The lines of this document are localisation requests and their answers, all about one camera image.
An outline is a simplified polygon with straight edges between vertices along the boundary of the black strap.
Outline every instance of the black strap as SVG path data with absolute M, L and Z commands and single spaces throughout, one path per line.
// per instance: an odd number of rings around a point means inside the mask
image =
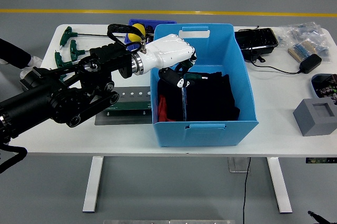
M 15 156 L 11 157 L 7 161 L 0 164 L 0 174 L 5 170 L 7 170 L 8 168 L 10 168 L 11 166 L 22 161 L 27 155 L 27 150 L 24 147 L 9 146 L 2 143 L 0 144 L 0 149 L 8 152 L 17 153 Z

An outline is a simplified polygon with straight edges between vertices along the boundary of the cable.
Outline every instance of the cable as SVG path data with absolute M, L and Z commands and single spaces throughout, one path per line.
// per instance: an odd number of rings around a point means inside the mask
M 247 173 L 246 173 L 246 179 L 244 181 L 244 200 L 243 200 L 243 209 L 242 209 L 242 214 L 243 214 L 243 224 L 244 224 L 244 207 L 246 205 L 246 192 L 247 192 L 247 178 L 248 178 L 248 172 L 249 172 L 249 166 L 251 165 L 251 160 L 252 158 L 249 157 L 249 163 L 248 163 L 248 168 L 247 168 Z
M 297 72 L 287 72 L 287 71 L 279 70 L 279 69 L 277 69 L 277 68 L 275 68 L 275 67 L 272 67 L 272 66 L 259 66 L 259 65 L 256 65 L 255 62 L 253 62 L 253 61 L 250 61 L 250 62 L 251 62 L 255 67 L 269 67 L 269 68 L 271 68 L 271 69 L 280 71 L 280 72 L 285 73 L 285 74 L 296 75 L 296 74 L 302 73 L 302 70 L 299 70 L 299 71 L 297 71 Z
M 125 47 L 131 46 L 131 45 L 139 45 L 138 48 L 136 48 L 136 49 L 134 49 L 134 50 L 131 51 L 133 54 L 137 53 L 142 48 L 142 44 L 140 42 L 138 42 L 138 41 L 127 43 L 125 45 Z

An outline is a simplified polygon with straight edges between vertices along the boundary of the gray 3d printed part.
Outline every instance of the gray 3d printed part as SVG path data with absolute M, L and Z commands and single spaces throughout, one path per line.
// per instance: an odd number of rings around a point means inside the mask
M 327 135 L 337 129 L 337 106 L 331 98 L 303 99 L 293 114 L 303 136 Z

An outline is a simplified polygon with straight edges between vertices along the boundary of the yellow object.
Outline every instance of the yellow object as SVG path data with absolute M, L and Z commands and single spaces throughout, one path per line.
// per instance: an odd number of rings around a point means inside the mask
M 134 25 L 132 25 L 132 26 L 134 26 L 134 27 L 136 27 L 137 29 L 139 29 L 141 32 L 142 32 L 142 34 L 144 35 L 144 37 L 145 37 L 145 27 L 144 27 L 144 25 L 142 25 L 142 24 L 134 24 Z M 136 34 L 133 34 L 133 33 L 128 33 L 127 34 L 127 37 L 128 37 L 128 39 L 131 41 L 131 42 L 139 42 L 139 41 L 141 41 L 141 38 L 138 36 L 138 35 L 136 35 Z

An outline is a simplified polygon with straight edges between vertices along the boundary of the plastic bag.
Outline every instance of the plastic bag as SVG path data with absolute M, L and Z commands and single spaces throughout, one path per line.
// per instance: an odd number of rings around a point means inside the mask
M 279 44 L 288 48 L 309 42 L 317 55 L 322 58 L 322 62 L 330 62 L 329 42 L 321 26 L 315 22 L 282 26 L 278 36 Z

